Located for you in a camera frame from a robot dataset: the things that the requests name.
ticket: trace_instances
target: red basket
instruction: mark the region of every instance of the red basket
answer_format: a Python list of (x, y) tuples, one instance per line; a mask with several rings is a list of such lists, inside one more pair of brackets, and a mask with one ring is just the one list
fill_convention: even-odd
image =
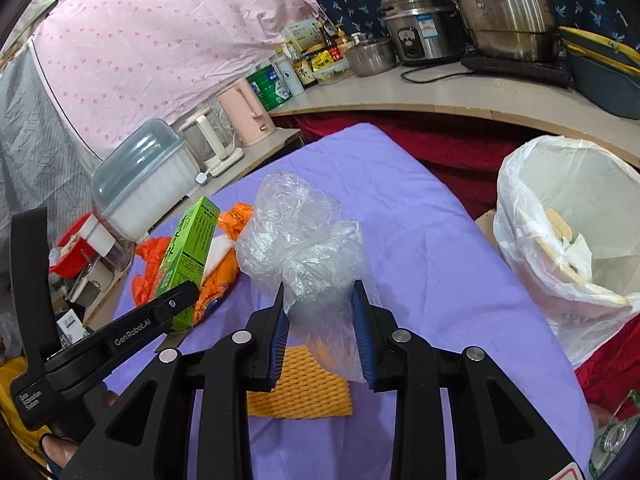
[[(76, 220), (71, 227), (66, 231), (60, 241), (58, 247), (64, 247), (71, 237), (76, 234), (80, 228), (84, 225), (86, 220), (91, 216), (91, 213), (82, 215)], [(95, 250), (82, 238), (78, 238), (71, 250), (65, 254), (54, 266), (49, 267), (49, 272), (55, 272), (62, 278), (74, 278), (76, 277), (84, 266), (88, 263), (87, 258), (93, 258), (95, 256)]]

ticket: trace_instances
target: dish storage box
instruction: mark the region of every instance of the dish storage box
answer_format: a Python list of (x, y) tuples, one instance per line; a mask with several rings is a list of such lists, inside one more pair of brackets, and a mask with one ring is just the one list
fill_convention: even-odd
[(200, 167), (167, 123), (151, 119), (118, 146), (91, 177), (100, 218), (137, 242), (196, 186)]

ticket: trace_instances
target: green toothpaste box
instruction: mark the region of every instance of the green toothpaste box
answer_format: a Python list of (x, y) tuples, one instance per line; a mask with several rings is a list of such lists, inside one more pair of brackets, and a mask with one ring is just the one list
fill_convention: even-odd
[[(219, 215), (220, 208), (204, 196), (182, 216), (160, 264), (155, 297), (187, 280), (200, 286)], [(172, 328), (193, 326), (194, 309), (191, 305), (175, 316)]]

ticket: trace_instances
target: pink curtain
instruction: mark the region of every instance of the pink curtain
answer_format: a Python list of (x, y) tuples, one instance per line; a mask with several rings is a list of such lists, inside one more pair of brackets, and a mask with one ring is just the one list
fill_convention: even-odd
[(34, 35), (52, 92), (101, 158), (273, 54), (315, 0), (64, 0)]

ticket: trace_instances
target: purple cloth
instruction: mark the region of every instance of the purple cloth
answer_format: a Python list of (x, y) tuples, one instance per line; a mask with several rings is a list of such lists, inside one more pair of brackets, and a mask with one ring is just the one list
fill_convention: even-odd
[[(434, 347), (455, 352), (469, 345), (484, 348), (587, 470), (593, 428), (571, 365), (526, 290), (444, 184), (379, 129), (358, 124), (255, 171), (212, 200), (222, 210), (236, 202), (253, 203), (264, 176), (275, 170), (300, 174), (342, 202), (343, 218), (360, 222), (382, 304), (399, 326)], [(154, 236), (171, 235), (177, 221), (160, 226)], [(142, 272), (138, 258), (116, 317), (133, 308), (130, 280)], [(180, 350), (209, 348), (244, 328), (253, 310), (271, 304), (242, 274), (223, 305)], [(110, 388), (121, 392), (160, 341), (114, 371), (107, 380)], [(351, 396), (350, 417), (252, 417), (255, 479), (388, 478), (396, 396), (374, 394), (356, 383), (351, 383)], [(454, 460), (449, 446), (449, 478), (454, 478)], [(190, 465), (193, 469), (194, 457)]]

